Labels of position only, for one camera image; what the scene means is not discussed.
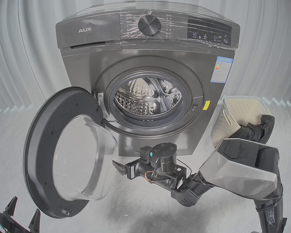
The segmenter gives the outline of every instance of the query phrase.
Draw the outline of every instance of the black cloth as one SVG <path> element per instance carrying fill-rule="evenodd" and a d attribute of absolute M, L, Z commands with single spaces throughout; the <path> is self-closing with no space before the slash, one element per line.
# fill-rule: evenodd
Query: black cloth
<path fill-rule="evenodd" d="M 241 125 L 241 128 L 230 138 L 241 138 L 253 142 L 266 144 L 271 136 L 275 124 L 275 118 L 270 115 L 262 115 L 261 123 L 253 125 L 248 123 L 247 126 Z"/>

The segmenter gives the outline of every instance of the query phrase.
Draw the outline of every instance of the basket handle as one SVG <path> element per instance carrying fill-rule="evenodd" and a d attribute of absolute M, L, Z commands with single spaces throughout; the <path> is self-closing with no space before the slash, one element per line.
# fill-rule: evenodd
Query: basket handle
<path fill-rule="evenodd" d="M 226 111 L 225 111 L 224 109 L 222 110 L 222 113 L 223 113 L 224 118 L 225 118 L 226 122 L 228 123 L 228 125 L 231 126 L 231 122 L 230 122 L 229 119 L 227 118 L 227 114 L 226 114 Z"/>

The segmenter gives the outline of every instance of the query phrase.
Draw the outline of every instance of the wire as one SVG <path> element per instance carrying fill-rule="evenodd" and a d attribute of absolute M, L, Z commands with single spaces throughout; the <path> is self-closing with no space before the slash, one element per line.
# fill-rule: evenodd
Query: wire
<path fill-rule="evenodd" d="M 153 173 L 153 172 L 154 172 L 154 170 L 153 170 L 153 171 L 147 171 L 147 172 L 145 172 L 145 179 L 146 179 L 148 182 L 150 182 L 150 183 L 155 183 L 155 182 L 157 182 L 157 181 L 152 181 L 152 180 L 150 180 L 150 179 L 147 178 L 147 174 L 148 174 L 148 173 Z"/>
<path fill-rule="evenodd" d="M 215 185 L 214 184 L 206 184 L 206 183 L 204 183 L 203 182 L 203 179 L 201 179 L 201 177 L 200 177 L 200 171 L 197 173 L 197 175 L 198 175 L 198 177 L 199 177 L 199 180 L 200 180 L 200 182 L 202 183 L 202 184 L 204 184 L 205 186 L 208 186 L 208 187 L 210 187 L 210 188 L 213 188 L 213 187 L 215 187 Z"/>
<path fill-rule="evenodd" d="M 273 200 L 273 199 L 275 199 L 275 198 L 277 198 L 277 197 L 280 197 L 280 198 L 281 198 L 281 195 L 283 195 L 283 184 L 281 184 L 281 186 L 282 186 L 282 192 L 281 192 L 281 194 L 278 195 L 278 196 L 272 197 L 272 198 L 256 199 L 256 198 L 251 198 L 251 197 L 245 197 L 245 196 L 239 195 L 239 194 L 234 193 L 234 192 L 231 192 L 231 193 L 233 193 L 233 194 L 235 194 L 235 195 L 238 195 L 238 196 L 240 196 L 240 197 L 246 198 L 246 199 L 254 200 L 254 201 L 270 201 L 270 200 Z"/>
<path fill-rule="evenodd" d="M 266 211 L 266 210 L 269 210 L 269 209 L 274 208 L 276 205 L 279 204 L 279 201 L 281 200 L 282 196 L 283 196 L 283 185 L 282 185 L 282 192 L 281 192 L 280 198 L 279 198 L 279 200 L 278 200 L 274 205 L 270 205 L 270 206 L 268 206 L 268 207 L 266 207 L 266 208 L 262 208 L 262 209 L 257 209 L 257 208 L 256 208 L 256 211 L 257 211 L 257 212 L 263 212 L 263 211 Z"/>
<path fill-rule="evenodd" d="M 185 163 L 183 163 L 187 168 L 189 168 L 190 169 L 190 175 L 192 174 L 192 169 L 187 165 L 187 164 L 185 164 Z"/>

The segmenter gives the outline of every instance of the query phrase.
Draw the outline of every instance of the white curtain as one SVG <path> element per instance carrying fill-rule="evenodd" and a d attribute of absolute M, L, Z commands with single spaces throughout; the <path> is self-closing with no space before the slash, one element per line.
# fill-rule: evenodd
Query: white curtain
<path fill-rule="evenodd" d="M 117 0 L 0 0 L 0 109 L 38 106 L 70 86 L 55 24 Z M 291 101 L 290 0 L 173 0 L 201 5 L 241 27 L 225 95 Z"/>

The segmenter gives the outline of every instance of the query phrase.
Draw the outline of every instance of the front-loading washing machine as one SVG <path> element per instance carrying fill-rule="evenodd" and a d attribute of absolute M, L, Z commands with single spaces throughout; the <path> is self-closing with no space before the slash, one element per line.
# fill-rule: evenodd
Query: front-loading washing machine
<path fill-rule="evenodd" d="M 163 142 L 176 144 L 177 155 L 193 153 L 239 25 L 199 6 L 138 1 L 91 7 L 59 22 L 56 35 L 73 87 L 37 112 L 23 169 L 38 208 L 65 218 L 107 194 L 118 155 Z"/>
<path fill-rule="evenodd" d="M 98 101 L 120 156 L 172 142 L 191 155 L 224 88 L 238 24 L 205 8 L 137 1 L 94 6 L 56 25 L 72 86 Z"/>

